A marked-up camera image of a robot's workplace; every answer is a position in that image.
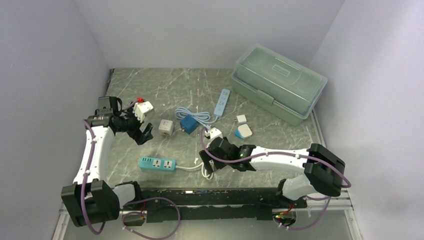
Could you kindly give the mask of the white cube socket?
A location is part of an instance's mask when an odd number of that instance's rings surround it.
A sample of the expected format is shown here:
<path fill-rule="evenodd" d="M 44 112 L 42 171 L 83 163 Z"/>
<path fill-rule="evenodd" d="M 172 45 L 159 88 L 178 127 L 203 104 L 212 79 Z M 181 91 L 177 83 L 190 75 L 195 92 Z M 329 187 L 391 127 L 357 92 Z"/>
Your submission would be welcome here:
<path fill-rule="evenodd" d="M 174 131 L 174 122 L 172 120 L 162 119 L 158 131 L 163 136 L 171 136 Z"/>

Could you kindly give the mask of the light blue power strip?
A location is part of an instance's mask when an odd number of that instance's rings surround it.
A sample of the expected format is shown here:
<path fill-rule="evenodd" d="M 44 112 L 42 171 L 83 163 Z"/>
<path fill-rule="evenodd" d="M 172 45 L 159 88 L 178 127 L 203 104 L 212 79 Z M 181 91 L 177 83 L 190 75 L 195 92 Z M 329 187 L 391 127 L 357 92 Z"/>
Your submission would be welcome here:
<path fill-rule="evenodd" d="M 229 89 L 222 89 L 213 114 L 210 114 L 207 111 L 192 112 L 185 107 L 178 107 L 174 111 L 174 115 L 179 120 L 179 123 L 185 116 L 190 115 L 197 120 L 198 126 L 203 126 L 207 130 L 209 130 L 211 128 L 211 125 L 223 116 L 225 107 L 229 100 L 230 93 L 231 91 Z"/>

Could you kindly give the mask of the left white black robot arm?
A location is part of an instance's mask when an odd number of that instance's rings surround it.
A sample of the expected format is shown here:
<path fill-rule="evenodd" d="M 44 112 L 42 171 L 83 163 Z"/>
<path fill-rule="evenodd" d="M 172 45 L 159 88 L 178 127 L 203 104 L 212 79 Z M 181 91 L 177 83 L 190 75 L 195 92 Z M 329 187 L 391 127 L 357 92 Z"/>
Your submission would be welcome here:
<path fill-rule="evenodd" d="M 62 202 L 76 227 L 116 220 L 126 205 L 131 210 L 144 203 L 140 185 L 136 181 L 109 186 L 106 171 L 112 143 L 117 133 L 125 133 L 139 146 L 153 139 L 153 125 L 147 123 L 141 130 L 147 113 L 153 105 L 139 97 L 129 106 L 123 107 L 116 96 L 98 98 L 94 114 L 83 120 L 85 127 L 85 149 L 77 175 L 71 185 L 61 190 Z"/>

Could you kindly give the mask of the blue cube adapter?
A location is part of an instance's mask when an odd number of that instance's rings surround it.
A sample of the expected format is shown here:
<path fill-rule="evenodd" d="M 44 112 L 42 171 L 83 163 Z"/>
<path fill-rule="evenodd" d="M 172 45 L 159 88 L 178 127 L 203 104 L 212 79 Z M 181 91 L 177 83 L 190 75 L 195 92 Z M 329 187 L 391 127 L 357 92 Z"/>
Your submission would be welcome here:
<path fill-rule="evenodd" d="M 198 127 L 198 121 L 191 115 L 186 115 L 180 120 L 180 128 L 190 135 Z"/>

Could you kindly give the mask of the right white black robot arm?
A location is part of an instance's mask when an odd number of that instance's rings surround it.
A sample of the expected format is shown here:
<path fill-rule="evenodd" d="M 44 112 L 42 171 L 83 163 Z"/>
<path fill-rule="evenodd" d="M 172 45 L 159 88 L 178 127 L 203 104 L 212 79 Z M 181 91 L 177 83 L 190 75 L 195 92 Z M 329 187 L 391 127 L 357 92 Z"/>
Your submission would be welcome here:
<path fill-rule="evenodd" d="M 275 200 L 282 208 L 315 193 L 339 197 L 343 188 L 351 186 L 344 176 L 345 162 L 318 143 L 303 149 L 281 150 L 254 144 L 236 146 L 226 137 L 217 137 L 208 147 L 203 147 L 199 156 L 209 174 L 225 166 L 240 172 L 283 170 L 295 173 L 295 177 L 282 179 L 278 184 Z"/>

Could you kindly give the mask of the teal power strip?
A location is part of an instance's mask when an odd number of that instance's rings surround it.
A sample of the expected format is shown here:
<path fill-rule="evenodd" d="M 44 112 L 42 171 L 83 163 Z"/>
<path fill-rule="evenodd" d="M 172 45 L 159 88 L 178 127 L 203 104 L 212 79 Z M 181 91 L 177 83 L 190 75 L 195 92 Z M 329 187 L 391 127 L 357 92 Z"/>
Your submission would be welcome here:
<path fill-rule="evenodd" d="M 207 180 L 212 180 L 214 173 L 208 173 L 204 163 L 197 164 L 198 158 L 195 159 L 195 166 L 181 166 L 177 164 L 177 161 L 174 159 L 168 158 L 158 158 L 158 157 L 141 157 L 138 162 L 138 167 L 141 170 L 151 170 L 151 171 L 162 171 L 167 173 L 173 173 L 176 170 L 184 171 L 201 171 L 201 174 Z"/>

